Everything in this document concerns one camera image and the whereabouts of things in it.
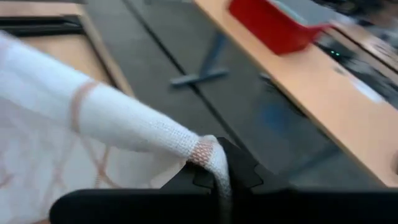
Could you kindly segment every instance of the table foot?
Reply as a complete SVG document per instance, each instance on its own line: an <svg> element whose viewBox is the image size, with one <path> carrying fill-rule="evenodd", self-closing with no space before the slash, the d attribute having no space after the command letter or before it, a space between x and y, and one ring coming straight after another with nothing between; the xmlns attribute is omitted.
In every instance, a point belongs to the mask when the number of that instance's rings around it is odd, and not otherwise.
<svg viewBox="0 0 398 224"><path fill-rule="evenodd" d="M222 68L222 69L213 70L206 75L191 74L191 75L184 75L184 76L178 77L178 78L173 78L171 80L171 83L172 83L172 86L178 87L178 86L182 86L182 85L194 84L194 83L198 83L198 82L212 80L214 78L222 77L227 74L228 74L228 70Z"/></svg>

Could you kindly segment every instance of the wooden desk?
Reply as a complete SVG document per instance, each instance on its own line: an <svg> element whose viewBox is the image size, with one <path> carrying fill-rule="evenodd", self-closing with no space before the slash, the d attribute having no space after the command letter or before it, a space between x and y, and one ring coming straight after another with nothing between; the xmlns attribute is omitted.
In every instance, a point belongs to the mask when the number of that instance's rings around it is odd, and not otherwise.
<svg viewBox="0 0 398 224"><path fill-rule="evenodd" d="M398 112L359 91L359 80L311 45L303 52L273 54L226 9L229 0L195 0L327 135L388 187L398 186Z"/></svg>

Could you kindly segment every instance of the gray carpet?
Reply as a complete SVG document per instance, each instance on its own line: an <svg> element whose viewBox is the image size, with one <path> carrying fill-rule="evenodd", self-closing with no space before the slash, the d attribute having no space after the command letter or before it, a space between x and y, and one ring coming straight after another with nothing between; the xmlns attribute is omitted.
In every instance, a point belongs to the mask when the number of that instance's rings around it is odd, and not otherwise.
<svg viewBox="0 0 398 224"><path fill-rule="evenodd" d="M183 72L197 71L214 33L213 24L192 4L130 3ZM199 133L227 136L191 88L171 89L169 79L181 74L120 0L89 0L86 10L138 98ZM277 90L261 81L259 69L233 43L228 43L218 65L229 68L230 74L197 88L232 135L266 168L288 174L335 148L337 153L321 163L289 175L292 183L342 188L378 185Z"/></svg>

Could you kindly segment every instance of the red container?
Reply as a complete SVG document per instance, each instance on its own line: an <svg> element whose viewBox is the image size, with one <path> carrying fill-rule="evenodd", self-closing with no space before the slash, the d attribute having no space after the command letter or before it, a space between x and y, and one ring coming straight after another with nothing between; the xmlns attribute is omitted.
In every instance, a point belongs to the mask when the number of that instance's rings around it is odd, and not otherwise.
<svg viewBox="0 0 398 224"><path fill-rule="evenodd" d="M303 50L330 24L303 26L267 0L232 0L229 11L275 54Z"/></svg>

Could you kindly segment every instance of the metal table leg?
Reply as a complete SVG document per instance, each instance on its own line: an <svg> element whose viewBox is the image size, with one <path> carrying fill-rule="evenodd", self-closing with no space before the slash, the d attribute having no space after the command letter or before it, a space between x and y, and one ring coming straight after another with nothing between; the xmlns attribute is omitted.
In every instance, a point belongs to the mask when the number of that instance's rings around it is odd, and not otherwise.
<svg viewBox="0 0 398 224"><path fill-rule="evenodd" d="M213 65L219 56L221 49L225 45L226 37L224 33L217 31L214 39L212 40L210 50L208 51L205 60L202 63L199 74L184 75L182 77L174 78L171 80L173 86L182 86L191 83L202 82L211 80L213 78L221 77L228 73L227 69L213 69Z"/></svg>

